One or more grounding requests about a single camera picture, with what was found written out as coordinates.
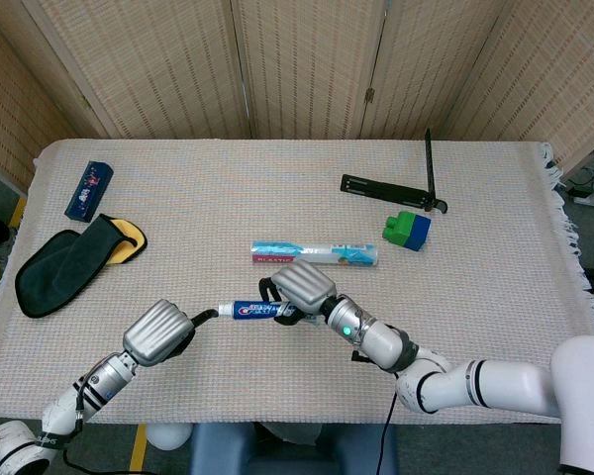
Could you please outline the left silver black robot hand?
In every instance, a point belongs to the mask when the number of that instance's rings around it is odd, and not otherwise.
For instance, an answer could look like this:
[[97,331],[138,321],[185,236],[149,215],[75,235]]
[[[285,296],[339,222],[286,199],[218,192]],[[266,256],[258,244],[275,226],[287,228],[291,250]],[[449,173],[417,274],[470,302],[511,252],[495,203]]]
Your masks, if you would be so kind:
[[189,318],[175,304],[160,299],[124,332],[123,348],[139,366],[156,366],[180,355],[197,329],[218,316],[216,309],[208,309]]

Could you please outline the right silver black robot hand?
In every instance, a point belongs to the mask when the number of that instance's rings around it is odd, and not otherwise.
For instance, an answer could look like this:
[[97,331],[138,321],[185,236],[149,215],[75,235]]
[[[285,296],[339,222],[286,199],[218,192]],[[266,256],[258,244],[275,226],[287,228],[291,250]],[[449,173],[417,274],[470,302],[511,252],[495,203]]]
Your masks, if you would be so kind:
[[305,260],[287,263],[272,276],[261,278],[258,290],[263,301],[280,304],[273,319],[286,327],[302,321],[314,323],[321,310],[338,299],[336,284]]

